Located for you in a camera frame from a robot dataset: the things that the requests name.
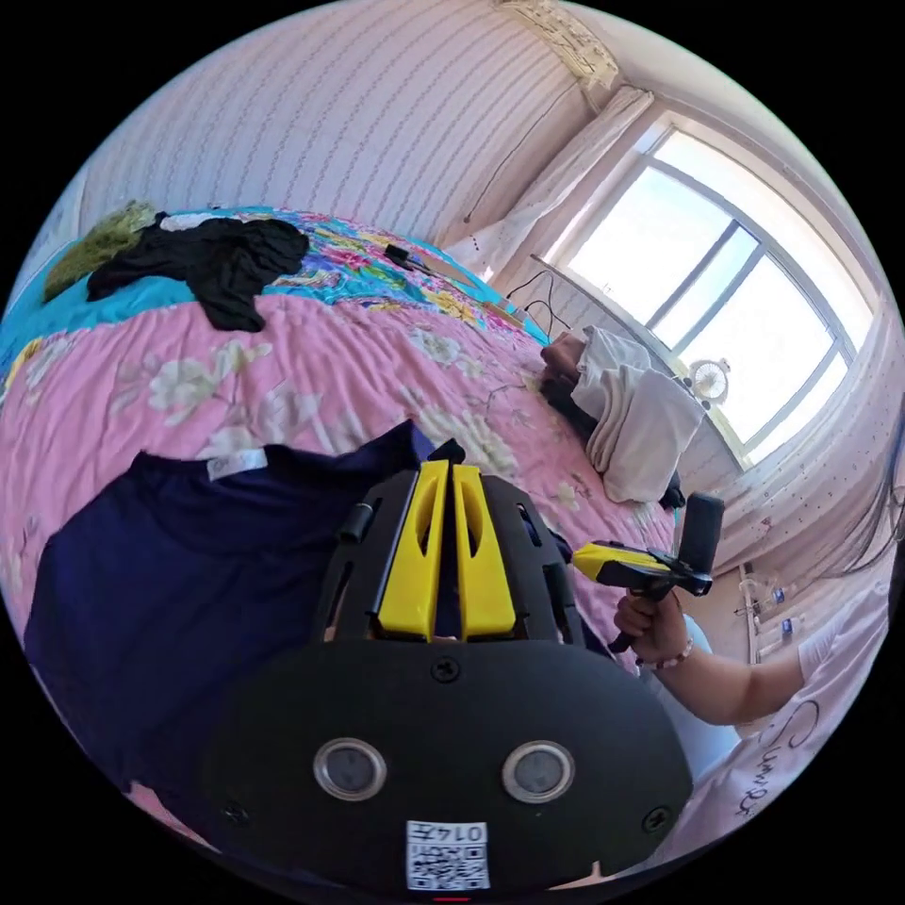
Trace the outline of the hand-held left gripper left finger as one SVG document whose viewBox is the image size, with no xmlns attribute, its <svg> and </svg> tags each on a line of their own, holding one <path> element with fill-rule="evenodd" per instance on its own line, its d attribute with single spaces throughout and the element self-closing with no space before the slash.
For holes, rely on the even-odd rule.
<svg viewBox="0 0 905 905">
<path fill-rule="evenodd" d="M 386 635 L 434 636 L 449 462 L 426 461 L 413 475 L 376 619 Z"/>
</svg>

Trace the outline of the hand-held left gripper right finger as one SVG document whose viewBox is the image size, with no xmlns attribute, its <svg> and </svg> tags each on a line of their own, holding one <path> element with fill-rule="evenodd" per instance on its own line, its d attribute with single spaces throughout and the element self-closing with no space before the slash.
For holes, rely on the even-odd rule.
<svg viewBox="0 0 905 905">
<path fill-rule="evenodd" d="M 452 493 L 462 637 L 509 636 L 516 611 L 481 472 L 454 465 Z"/>
</svg>

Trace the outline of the person's right hand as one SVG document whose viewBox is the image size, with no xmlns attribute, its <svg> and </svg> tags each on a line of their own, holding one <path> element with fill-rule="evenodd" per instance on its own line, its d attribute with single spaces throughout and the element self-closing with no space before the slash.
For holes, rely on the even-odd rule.
<svg viewBox="0 0 905 905">
<path fill-rule="evenodd" d="M 628 635 L 639 663 L 654 671 L 680 665 L 694 649 L 683 609 L 671 593 L 660 601 L 627 594 L 617 606 L 616 626 Z"/>
</svg>

